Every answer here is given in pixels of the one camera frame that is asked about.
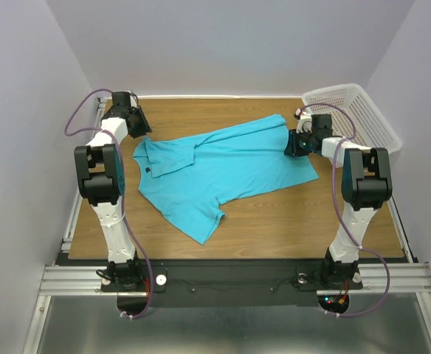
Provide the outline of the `white plastic basket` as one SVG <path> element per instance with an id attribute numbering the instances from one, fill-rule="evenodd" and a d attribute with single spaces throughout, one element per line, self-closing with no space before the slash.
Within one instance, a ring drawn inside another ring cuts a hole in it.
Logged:
<path id="1" fill-rule="evenodd" d="M 340 84 L 306 92 L 303 103 L 310 114 L 330 114 L 336 135 L 351 136 L 358 145 L 386 148 L 389 153 L 400 151 L 402 143 L 389 122 L 363 87 Z"/>

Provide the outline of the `turquoise t shirt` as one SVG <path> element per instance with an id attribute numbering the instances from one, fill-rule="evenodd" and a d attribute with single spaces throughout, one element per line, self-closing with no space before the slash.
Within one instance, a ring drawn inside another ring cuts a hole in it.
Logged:
<path id="1" fill-rule="evenodd" d="M 133 154 L 139 191 L 203 245 L 224 217 L 222 204 L 318 178 L 308 158 L 285 156 L 288 138 L 279 114 L 170 141 L 145 138 Z"/>

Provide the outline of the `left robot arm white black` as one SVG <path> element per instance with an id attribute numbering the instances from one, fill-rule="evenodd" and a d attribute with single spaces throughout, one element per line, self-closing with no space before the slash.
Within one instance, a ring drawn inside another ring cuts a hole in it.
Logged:
<path id="1" fill-rule="evenodd" d="M 88 201 L 97 215 L 108 252 L 107 266 L 98 270 L 103 287 L 116 291 L 150 289 L 150 280 L 142 273 L 135 244 L 125 216 L 125 172 L 120 145 L 130 136 L 137 138 L 151 132 L 151 127 L 132 91 L 113 91 L 111 107 L 97 127 L 69 131 L 74 136 L 94 132 L 85 145 L 74 149 L 77 185 L 81 197 Z"/>

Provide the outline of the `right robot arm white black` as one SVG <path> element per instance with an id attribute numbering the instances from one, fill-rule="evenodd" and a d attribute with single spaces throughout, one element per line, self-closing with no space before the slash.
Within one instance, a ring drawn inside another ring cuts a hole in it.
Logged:
<path id="1" fill-rule="evenodd" d="M 368 226 L 382 205 L 392 196 L 390 158 L 383 147 L 366 147 L 335 136 L 330 114 L 308 114 L 297 110 L 297 127 L 289 131 L 284 154 L 300 158 L 316 153 L 342 168 L 341 193 L 344 209 L 339 210 L 336 183 L 332 183 L 334 209 L 339 228 L 320 267 L 320 283 L 333 287 L 360 282 L 359 252 Z"/>

